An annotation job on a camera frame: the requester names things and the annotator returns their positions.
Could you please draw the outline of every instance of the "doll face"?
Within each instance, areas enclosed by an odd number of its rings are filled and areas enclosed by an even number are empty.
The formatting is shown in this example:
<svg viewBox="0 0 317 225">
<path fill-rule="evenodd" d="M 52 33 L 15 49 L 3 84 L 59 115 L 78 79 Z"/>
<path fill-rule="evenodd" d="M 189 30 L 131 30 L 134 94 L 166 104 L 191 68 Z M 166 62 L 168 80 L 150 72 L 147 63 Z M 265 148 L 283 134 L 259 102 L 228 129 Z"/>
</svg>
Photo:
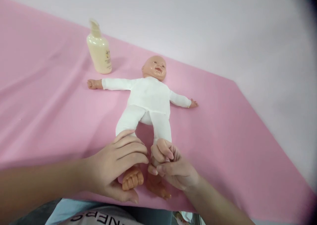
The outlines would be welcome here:
<svg viewBox="0 0 317 225">
<path fill-rule="evenodd" d="M 166 76 L 166 62 L 160 56 L 153 56 L 146 60 L 142 67 L 143 77 L 154 77 L 163 81 Z"/>
</svg>

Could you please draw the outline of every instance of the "human hand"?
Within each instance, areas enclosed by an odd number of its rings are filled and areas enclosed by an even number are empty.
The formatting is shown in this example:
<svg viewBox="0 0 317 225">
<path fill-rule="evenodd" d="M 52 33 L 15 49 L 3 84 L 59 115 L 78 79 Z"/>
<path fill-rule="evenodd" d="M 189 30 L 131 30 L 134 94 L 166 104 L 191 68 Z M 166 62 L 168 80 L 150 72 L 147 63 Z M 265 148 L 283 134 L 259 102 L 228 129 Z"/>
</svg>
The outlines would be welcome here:
<svg viewBox="0 0 317 225">
<path fill-rule="evenodd" d="M 101 80 L 93 80 L 93 79 L 89 79 L 87 81 L 87 86 L 89 89 L 103 89 L 102 87 L 102 83 L 101 83 Z"/>
<path fill-rule="evenodd" d="M 83 159 L 83 188 L 121 202 L 138 203 L 134 189 L 123 191 L 118 176 L 138 163 L 148 164 L 147 148 L 137 137 L 131 136 L 134 130 L 121 132 L 114 141 L 95 155 Z"/>
<path fill-rule="evenodd" d="M 174 187 L 188 191 L 199 182 L 195 168 L 181 156 L 178 148 L 165 139 L 159 139 L 151 147 L 152 158 L 148 172 L 159 174 Z"/>
<path fill-rule="evenodd" d="M 189 108 L 196 108 L 196 107 L 198 107 L 197 101 L 194 101 L 193 99 L 191 99 L 191 101 L 192 101 L 192 103 L 191 103 L 191 105 L 189 106 Z"/>
</svg>

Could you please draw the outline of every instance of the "doll mouth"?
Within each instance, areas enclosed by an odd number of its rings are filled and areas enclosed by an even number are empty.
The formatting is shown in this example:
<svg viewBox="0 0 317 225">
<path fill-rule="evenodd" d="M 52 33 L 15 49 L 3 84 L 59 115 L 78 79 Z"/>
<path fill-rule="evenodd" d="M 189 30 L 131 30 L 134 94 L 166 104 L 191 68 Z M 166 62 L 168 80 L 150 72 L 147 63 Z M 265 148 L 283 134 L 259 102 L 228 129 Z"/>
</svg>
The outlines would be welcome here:
<svg viewBox="0 0 317 225">
<path fill-rule="evenodd" d="M 159 71 L 160 73 L 162 73 L 162 69 L 160 68 L 155 68 L 155 70 Z"/>
</svg>

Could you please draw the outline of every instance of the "white onesie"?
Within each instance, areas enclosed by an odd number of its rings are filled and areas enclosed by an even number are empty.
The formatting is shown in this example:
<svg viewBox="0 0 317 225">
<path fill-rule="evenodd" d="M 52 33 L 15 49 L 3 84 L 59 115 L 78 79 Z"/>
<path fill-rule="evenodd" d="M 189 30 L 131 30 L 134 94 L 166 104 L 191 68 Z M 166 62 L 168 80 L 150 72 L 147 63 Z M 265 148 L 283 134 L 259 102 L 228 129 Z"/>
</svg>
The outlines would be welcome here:
<svg viewBox="0 0 317 225">
<path fill-rule="evenodd" d="M 188 108 L 191 100 L 171 91 L 156 78 L 102 79 L 102 87 L 107 90 L 130 90 L 127 107 L 119 119 L 116 135 L 126 129 L 136 129 L 139 122 L 153 125 L 154 144 L 159 138 L 172 142 L 169 124 L 170 101 Z"/>
</svg>

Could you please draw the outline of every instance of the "cream bottle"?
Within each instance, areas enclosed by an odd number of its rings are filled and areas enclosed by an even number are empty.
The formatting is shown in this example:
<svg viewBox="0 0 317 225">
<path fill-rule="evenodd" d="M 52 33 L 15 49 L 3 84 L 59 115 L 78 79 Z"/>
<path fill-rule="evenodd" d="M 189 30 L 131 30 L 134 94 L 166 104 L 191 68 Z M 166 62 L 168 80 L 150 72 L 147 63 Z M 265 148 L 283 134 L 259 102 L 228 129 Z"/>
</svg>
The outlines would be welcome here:
<svg viewBox="0 0 317 225">
<path fill-rule="evenodd" d="M 91 33 L 87 36 L 87 45 L 97 72 L 108 74 L 112 70 L 109 42 L 102 37 L 99 24 L 90 19 Z"/>
</svg>

